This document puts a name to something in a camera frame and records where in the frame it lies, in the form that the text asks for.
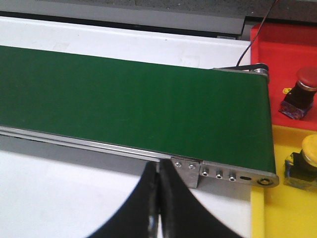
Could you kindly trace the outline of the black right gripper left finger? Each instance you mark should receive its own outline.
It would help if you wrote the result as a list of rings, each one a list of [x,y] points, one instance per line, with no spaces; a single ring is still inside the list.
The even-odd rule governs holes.
[[[158,180],[156,163],[148,162],[126,201],[89,237],[156,238],[159,224]]]

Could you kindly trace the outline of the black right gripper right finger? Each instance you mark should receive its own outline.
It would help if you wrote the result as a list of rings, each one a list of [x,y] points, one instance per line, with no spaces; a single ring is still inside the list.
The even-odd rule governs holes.
[[[165,238],[239,238],[191,193],[170,160],[159,162],[159,202]]]

